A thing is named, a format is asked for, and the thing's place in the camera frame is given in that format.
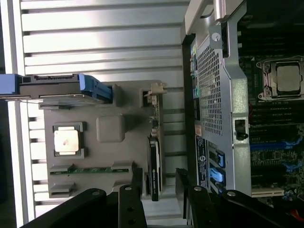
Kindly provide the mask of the blue card retention clip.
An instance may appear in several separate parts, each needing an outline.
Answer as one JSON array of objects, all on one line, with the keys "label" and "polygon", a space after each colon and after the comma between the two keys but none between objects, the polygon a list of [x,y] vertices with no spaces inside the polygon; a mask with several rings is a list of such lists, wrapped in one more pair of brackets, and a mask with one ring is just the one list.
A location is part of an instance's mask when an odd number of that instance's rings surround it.
[{"label": "blue card retention clip", "polygon": [[225,168],[225,154],[221,151],[209,149],[209,158],[214,161],[219,167]]},{"label": "blue card retention clip", "polygon": [[209,168],[209,176],[210,181],[219,192],[222,192],[226,188],[226,175],[222,169],[211,166]]}]

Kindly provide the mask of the green RAM stick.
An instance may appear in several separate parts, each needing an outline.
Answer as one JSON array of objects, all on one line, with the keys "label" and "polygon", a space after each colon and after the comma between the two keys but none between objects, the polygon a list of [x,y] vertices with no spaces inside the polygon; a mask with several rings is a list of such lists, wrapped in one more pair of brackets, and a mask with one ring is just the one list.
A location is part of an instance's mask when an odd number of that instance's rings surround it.
[{"label": "green RAM stick", "polygon": [[51,175],[72,175],[72,174],[96,174],[96,173],[124,173],[129,169],[114,169],[111,167],[94,167],[94,168],[68,168],[64,171],[51,171]]}]

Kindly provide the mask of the grey plastic parts rack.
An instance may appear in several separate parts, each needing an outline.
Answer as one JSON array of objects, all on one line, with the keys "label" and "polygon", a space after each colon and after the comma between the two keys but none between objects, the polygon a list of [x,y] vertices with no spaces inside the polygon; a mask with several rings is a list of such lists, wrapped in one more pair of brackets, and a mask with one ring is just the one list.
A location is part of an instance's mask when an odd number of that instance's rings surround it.
[{"label": "grey plastic parts rack", "polygon": [[[135,168],[143,171],[147,193],[148,136],[151,108],[142,107],[143,91],[159,80],[108,82],[112,86],[110,104],[84,106],[43,106],[48,192],[51,198],[73,197],[86,189],[106,192],[131,181]],[[74,155],[55,152],[54,131],[72,126],[78,130],[79,150]],[[51,175],[68,168],[111,167],[129,169],[124,173]]]}]

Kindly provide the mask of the white PCI expansion slot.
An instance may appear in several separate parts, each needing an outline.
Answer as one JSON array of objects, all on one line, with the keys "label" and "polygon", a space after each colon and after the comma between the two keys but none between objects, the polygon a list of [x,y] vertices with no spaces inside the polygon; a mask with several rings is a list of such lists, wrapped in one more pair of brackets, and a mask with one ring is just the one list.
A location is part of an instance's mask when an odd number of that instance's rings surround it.
[{"label": "white PCI expansion slot", "polygon": [[279,197],[284,195],[281,188],[254,188],[252,189],[252,198]]}]

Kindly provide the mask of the green motherboard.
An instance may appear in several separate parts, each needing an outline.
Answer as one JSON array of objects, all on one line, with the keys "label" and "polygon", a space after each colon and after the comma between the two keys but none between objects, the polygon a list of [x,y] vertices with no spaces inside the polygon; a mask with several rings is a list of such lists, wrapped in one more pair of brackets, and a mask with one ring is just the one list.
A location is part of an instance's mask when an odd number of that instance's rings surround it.
[{"label": "green motherboard", "polygon": [[284,175],[251,176],[252,188],[281,188],[284,196],[304,190],[304,100],[263,102],[263,75],[258,62],[304,56],[304,19],[244,16],[237,25],[239,65],[247,77],[249,144],[302,141],[292,149],[250,150],[251,166],[262,163],[301,161],[303,166]]}]

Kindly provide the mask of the silver CPU chip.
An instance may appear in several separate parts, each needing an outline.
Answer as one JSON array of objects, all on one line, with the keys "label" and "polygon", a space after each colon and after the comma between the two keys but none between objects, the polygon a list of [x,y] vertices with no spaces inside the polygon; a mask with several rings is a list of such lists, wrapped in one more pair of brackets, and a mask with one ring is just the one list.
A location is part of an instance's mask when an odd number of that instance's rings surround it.
[{"label": "silver CPU chip", "polygon": [[74,155],[79,150],[78,130],[74,127],[58,127],[54,131],[55,152],[59,155]]}]

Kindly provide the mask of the open black PC case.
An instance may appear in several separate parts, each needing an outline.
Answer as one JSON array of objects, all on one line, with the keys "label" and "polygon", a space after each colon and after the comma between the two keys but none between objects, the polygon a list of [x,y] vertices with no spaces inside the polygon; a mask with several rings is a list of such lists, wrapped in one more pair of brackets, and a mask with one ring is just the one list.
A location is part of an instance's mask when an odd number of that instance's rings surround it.
[{"label": "open black PC case", "polygon": [[[238,52],[238,23],[249,14],[304,19],[304,0],[190,0],[180,30],[190,178],[218,195],[211,166],[225,172],[223,191],[252,193],[247,77]],[[225,154],[225,168],[209,158],[209,149]],[[255,199],[304,221],[304,190],[291,200]]]}]

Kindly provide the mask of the metal CPU socket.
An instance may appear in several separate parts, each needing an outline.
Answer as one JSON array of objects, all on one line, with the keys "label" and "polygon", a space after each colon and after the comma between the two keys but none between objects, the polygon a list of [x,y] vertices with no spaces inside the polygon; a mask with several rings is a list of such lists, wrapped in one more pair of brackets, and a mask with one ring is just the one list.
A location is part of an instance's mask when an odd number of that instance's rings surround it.
[{"label": "metal CPU socket", "polygon": [[[281,66],[299,66],[301,81],[298,91],[280,92],[277,89],[277,68]],[[304,100],[304,56],[269,59],[256,64],[263,75],[263,91],[257,96],[260,101]]]}]

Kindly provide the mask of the hard disk in blue caddy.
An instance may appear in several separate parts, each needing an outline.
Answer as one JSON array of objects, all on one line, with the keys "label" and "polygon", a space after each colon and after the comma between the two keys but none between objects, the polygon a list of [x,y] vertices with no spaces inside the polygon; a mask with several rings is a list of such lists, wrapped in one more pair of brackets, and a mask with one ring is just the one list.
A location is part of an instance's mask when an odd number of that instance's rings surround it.
[{"label": "hard disk in blue caddy", "polygon": [[43,106],[84,106],[110,104],[112,86],[93,76],[20,76],[0,74],[0,99],[6,101],[37,101]]}]

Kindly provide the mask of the CPU chip with paste residue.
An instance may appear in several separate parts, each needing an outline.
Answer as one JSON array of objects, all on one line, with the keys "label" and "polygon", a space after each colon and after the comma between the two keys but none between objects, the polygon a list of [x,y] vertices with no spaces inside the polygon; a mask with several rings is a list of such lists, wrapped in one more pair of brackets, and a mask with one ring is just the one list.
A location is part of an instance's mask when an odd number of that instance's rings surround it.
[{"label": "CPU chip with paste residue", "polygon": [[298,91],[300,89],[299,66],[280,66],[277,68],[277,89],[280,92]]}]

